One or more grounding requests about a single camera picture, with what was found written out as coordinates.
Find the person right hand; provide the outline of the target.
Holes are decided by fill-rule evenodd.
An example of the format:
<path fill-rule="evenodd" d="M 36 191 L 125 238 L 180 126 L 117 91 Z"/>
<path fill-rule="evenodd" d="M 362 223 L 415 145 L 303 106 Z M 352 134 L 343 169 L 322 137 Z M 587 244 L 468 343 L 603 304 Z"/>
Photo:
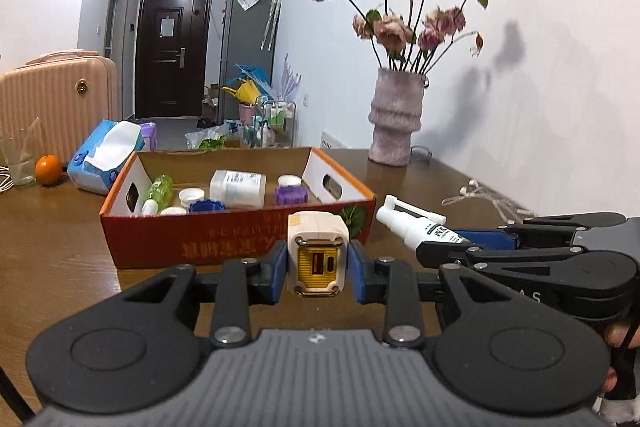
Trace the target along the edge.
<path fill-rule="evenodd" d="M 640 339 L 639 339 L 639 331 L 634 332 L 634 337 L 629 340 L 629 343 L 625 345 L 624 341 L 628 336 L 628 332 L 630 329 L 630 323 L 620 322 L 611 324 L 605 329 L 604 339 L 611 347 L 626 346 L 629 349 L 636 349 L 639 347 Z M 603 384 L 602 390 L 604 392 L 610 392 L 617 383 L 617 373 L 614 367 L 608 368 L 608 375 L 606 375 L 606 380 Z"/>

